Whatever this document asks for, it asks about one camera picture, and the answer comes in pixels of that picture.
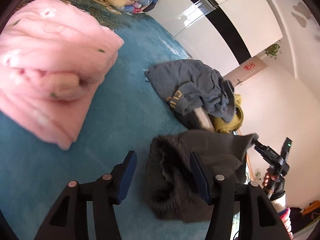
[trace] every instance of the bed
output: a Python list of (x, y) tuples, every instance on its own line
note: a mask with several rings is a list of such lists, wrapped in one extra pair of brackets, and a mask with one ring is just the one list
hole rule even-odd
[[(158, 134), (185, 131), (157, 96), (144, 71), (190, 55), (155, 20), (119, 12), (102, 0), (63, 0), (114, 30), (125, 45), (98, 88), (79, 138), (65, 152), (39, 141), (0, 113), (0, 209), (20, 240), (34, 238), (41, 222), (71, 180), (91, 182), (121, 163), (129, 150), (138, 166), (126, 200), (115, 206), (123, 239), (204, 239), (209, 222), (183, 224), (155, 218), (140, 197), (149, 145)], [(247, 181), (250, 180), (247, 170)], [(92, 207), (89, 236), (94, 239)], [(234, 217), (231, 238), (238, 231)]]

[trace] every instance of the white wall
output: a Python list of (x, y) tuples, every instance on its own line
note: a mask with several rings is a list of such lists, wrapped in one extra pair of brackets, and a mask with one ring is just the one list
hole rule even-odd
[[(281, 65), (268, 57), (264, 61), (269, 67), (236, 87), (243, 96), (241, 132), (256, 132), (261, 143), (277, 152), (286, 137), (293, 141), (285, 184), (287, 204), (305, 207), (320, 199), (320, 103)], [(253, 171), (268, 168), (254, 149), (248, 154)]]
[(285, 39), (277, 61), (299, 78), (320, 101), (320, 27), (302, 0), (267, 0)]

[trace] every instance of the black stripe on wardrobe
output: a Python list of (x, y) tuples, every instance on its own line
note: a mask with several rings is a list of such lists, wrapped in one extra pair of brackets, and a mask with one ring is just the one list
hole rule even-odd
[(245, 45), (243, 39), (241, 38), (239, 32), (230, 21), (228, 16), (224, 11), (218, 6), (215, 0), (209, 0), (210, 3), (216, 8), (212, 12), (206, 15), (207, 19), (212, 23), (212, 25), (220, 33), (224, 41), (227, 43), (231, 49), (233, 55), (239, 64), (242, 64), (249, 58), (251, 58), (250, 52)]

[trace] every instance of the dark brown garment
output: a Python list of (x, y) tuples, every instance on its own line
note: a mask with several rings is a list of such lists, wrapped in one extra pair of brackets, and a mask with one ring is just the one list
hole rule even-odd
[(160, 219), (187, 223), (210, 220), (213, 206), (208, 206), (198, 195), (189, 165), (190, 153), (199, 153), (216, 173), (239, 182), (238, 178), (245, 177), (240, 173), (244, 173), (246, 150), (252, 146), (253, 139), (257, 140), (258, 135), (236, 136), (203, 130), (190, 130), (177, 136), (159, 135), (150, 145), (145, 201)]

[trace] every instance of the folded pink blanket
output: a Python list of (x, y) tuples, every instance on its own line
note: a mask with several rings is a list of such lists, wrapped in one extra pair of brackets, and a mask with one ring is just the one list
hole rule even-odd
[(0, 35), (0, 110), (45, 142), (76, 141), (123, 40), (59, 0), (35, 0)]

